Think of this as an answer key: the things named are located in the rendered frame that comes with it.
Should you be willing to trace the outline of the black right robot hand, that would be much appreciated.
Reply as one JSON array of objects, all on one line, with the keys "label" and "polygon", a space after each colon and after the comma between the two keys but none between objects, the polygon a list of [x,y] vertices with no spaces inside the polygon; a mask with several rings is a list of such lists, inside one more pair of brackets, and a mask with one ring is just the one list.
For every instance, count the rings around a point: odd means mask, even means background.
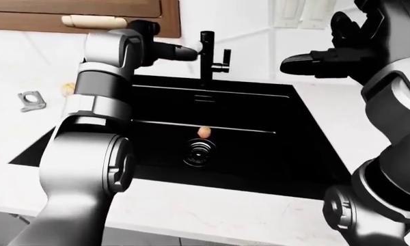
[{"label": "black right robot hand", "polygon": [[333,48],[286,58],[280,71],[317,79],[351,77],[361,85],[380,69],[410,58],[410,0],[354,0],[362,26],[344,12],[331,18]]}]

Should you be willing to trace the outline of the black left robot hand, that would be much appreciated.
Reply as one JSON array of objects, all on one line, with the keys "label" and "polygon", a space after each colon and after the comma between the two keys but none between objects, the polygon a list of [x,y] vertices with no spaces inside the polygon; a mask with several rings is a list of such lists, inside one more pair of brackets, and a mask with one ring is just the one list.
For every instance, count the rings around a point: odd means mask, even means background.
[{"label": "black left robot hand", "polygon": [[192,62],[199,56],[197,51],[185,46],[155,42],[154,37],[161,31],[161,26],[157,22],[133,20],[128,24],[128,28],[142,36],[143,61],[141,62],[141,67],[150,67],[158,59]]}]

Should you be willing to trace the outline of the black sink faucet spout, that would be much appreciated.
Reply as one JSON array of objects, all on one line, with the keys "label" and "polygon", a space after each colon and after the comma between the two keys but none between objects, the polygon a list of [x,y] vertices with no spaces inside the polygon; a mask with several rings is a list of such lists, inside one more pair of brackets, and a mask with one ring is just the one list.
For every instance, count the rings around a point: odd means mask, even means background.
[{"label": "black sink faucet spout", "polygon": [[202,31],[200,33],[202,51],[200,53],[200,78],[203,81],[213,79],[212,66],[214,63],[215,32]]}]

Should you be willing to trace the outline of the black kitchen sink basin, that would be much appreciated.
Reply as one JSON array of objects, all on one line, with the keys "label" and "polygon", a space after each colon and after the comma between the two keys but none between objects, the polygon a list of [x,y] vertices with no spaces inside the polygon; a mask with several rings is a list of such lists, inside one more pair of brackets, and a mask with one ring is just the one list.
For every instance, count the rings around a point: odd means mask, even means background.
[{"label": "black kitchen sink basin", "polygon": [[141,180],[321,200],[351,174],[292,85],[140,75],[130,122],[79,114],[63,131],[133,144]]}]

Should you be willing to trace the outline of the black round sink drain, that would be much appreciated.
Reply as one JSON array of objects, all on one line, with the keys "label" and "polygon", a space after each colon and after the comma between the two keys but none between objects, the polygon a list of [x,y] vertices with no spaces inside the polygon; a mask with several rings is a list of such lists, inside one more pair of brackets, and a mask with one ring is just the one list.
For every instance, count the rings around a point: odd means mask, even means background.
[{"label": "black round sink drain", "polygon": [[183,161],[191,167],[205,167],[216,153],[216,145],[207,139],[191,139],[183,149]]}]

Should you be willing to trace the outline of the white panelled cabinet door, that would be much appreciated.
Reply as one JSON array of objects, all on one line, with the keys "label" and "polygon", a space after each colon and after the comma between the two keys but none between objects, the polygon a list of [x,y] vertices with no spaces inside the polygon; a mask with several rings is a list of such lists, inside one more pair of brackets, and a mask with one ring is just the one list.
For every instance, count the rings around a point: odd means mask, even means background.
[{"label": "white panelled cabinet door", "polygon": [[274,0],[275,28],[323,30],[329,25],[336,0]]}]

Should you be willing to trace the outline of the brown wooden cabinet panel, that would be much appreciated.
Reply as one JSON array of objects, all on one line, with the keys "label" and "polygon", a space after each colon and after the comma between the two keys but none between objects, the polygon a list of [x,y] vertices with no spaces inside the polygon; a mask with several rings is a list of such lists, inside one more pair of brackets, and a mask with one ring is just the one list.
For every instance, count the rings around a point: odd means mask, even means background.
[{"label": "brown wooden cabinet panel", "polygon": [[179,0],[0,0],[0,30],[87,33],[133,20],[158,23],[160,38],[181,36]]}]

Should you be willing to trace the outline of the small yellow food piece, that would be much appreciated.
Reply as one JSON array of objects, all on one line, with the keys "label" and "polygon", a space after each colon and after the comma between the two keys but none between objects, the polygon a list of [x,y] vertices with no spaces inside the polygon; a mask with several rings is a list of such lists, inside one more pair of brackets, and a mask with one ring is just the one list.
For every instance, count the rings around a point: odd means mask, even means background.
[{"label": "small yellow food piece", "polygon": [[61,94],[64,98],[74,94],[76,83],[65,83],[61,87]]}]

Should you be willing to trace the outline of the grey metal bracket part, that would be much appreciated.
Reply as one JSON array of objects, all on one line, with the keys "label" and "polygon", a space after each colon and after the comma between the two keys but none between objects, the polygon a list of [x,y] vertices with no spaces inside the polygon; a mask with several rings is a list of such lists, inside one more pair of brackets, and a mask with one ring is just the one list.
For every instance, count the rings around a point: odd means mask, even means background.
[{"label": "grey metal bracket part", "polygon": [[20,109],[20,112],[23,113],[42,110],[47,106],[47,103],[38,91],[23,92],[18,94],[18,97],[23,103],[23,108]]}]

